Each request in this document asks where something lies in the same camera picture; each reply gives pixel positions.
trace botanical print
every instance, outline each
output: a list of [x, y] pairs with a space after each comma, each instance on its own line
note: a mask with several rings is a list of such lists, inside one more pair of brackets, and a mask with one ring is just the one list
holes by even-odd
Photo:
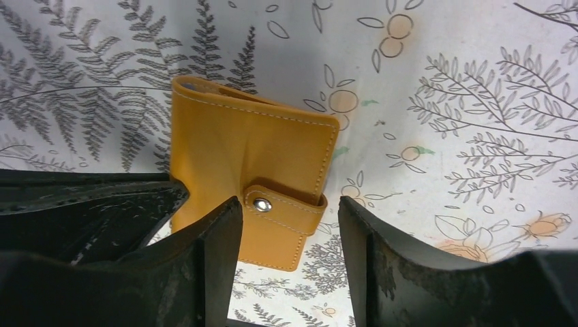
[[[168, 171], [178, 75], [290, 94], [346, 131], [330, 206], [297, 271], [238, 263], [229, 318], [353, 327], [340, 196], [480, 262], [578, 244], [578, 1], [474, 2], [0, 0], [0, 168]], [[490, 7], [530, 23], [458, 31]]]

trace snap button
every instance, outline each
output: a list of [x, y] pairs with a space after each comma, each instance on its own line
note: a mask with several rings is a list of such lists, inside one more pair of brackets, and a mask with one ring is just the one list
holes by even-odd
[[268, 200], [262, 198], [256, 198], [253, 201], [253, 206], [255, 207], [255, 209], [257, 209], [257, 211], [260, 211], [261, 213], [268, 213], [273, 208], [273, 206]]

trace patterned fabric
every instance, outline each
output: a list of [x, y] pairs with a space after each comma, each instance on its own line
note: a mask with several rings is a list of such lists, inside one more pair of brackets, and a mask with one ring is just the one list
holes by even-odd
[[167, 171], [182, 74], [339, 118], [330, 206], [298, 270], [239, 263], [231, 318], [354, 326], [341, 195], [482, 262], [578, 244], [578, 0], [0, 0], [0, 14], [2, 168]]

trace mustard yellow wallet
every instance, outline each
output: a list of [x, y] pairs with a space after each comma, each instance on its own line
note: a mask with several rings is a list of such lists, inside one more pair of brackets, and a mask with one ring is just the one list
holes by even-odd
[[172, 232], [239, 197], [239, 260], [294, 271], [327, 206], [322, 194], [339, 122], [203, 79], [172, 81], [170, 174], [189, 200]]

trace yellow leather wallet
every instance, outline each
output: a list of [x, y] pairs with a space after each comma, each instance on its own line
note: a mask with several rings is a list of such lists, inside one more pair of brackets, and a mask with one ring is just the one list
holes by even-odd
[[191, 76], [172, 91], [170, 173], [190, 193], [172, 232], [238, 196], [239, 260], [294, 271], [327, 206], [338, 120]]

